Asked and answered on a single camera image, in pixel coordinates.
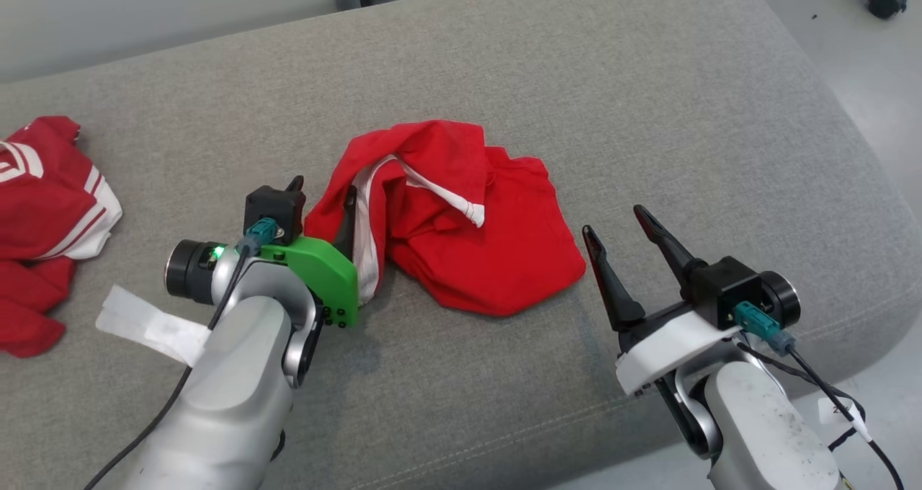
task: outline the crumpled red fabric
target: crumpled red fabric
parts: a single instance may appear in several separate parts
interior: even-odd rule
[[[307,235],[333,241],[353,184],[362,303],[385,258],[442,306],[487,316],[514,315],[586,271],[544,164],[487,146],[479,125],[405,123],[352,139]]]
[[[76,146],[80,126],[39,117],[0,141],[0,349],[47,351],[65,327],[43,314],[65,300],[74,259],[95,257],[122,216]]]

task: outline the gray sofa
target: gray sofa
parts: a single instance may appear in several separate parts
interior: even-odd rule
[[[207,320],[161,285],[176,241],[233,239],[244,195],[294,174],[318,199],[352,136],[398,122],[477,122],[544,159],[648,309],[678,287],[635,203],[705,259],[783,273],[830,380],[922,307],[916,222],[763,0],[398,1],[0,86],[4,135],[39,115],[83,125],[125,216],[53,312],[62,342],[0,359],[13,488],[82,486],[182,371],[94,328],[113,283]],[[493,320],[389,269],[356,329],[323,334],[265,487],[540,488],[679,441],[657,395],[620,391],[617,352],[591,275]]]

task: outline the teal connector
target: teal connector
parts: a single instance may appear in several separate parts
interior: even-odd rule
[[[787,355],[787,349],[794,345],[794,338],[781,329],[778,321],[746,300],[733,309],[733,319],[742,329],[764,340],[778,355]]]
[[[257,256],[263,246],[267,246],[267,244],[276,239],[277,230],[279,230],[279,225],[276,224],[275,220],[272,220],[272,218],[260,218],[253,226],[247,228],[246,233],[243,234],[243,239],[237,244],[237,250],[239,251],[240,247],[246,244],[250,247],[251,253]]]

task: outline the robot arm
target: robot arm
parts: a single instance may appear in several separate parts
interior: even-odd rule
[[[85,489],[139,443],[125,488],[260,487],[284,446],[282,425],[323,325],[353,326],[358,311],[349,260],[355,194],[330,244],[300,235],[302,182],[248,195],[239,247],[183,240],[174,248],[164,285],[171,295],[217,303],[211,332],[164,410]]]
[[[763,363],[734,345],[743,310],[783,329],[800,301],[780,274],[756,273],[733,257],[693,257],[642,205],[641,227],[679,281],[681,302],[646,316],[625,290],[595,231],[583,228],[596,282],[622,354],[616,375],[628,394],[655,385],[686,443],[711,460],[717,490],[846,488],[832,452],[804,423]],[[787,333],[778,333],[783,347]]]

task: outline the camera lens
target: camera lens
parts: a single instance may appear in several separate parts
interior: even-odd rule
[[[800,320],[800,299],[797,291],[784,276],[777,272],[767,270],[758,274],[761,277],[761,292],[763,292],[763,310],[781,325],[781,328],[797,323]]]
[[[214,241],[182,240],[176,244],[164,269],[167,292],[195,303],[214,304],[211,277],[225,247]]]

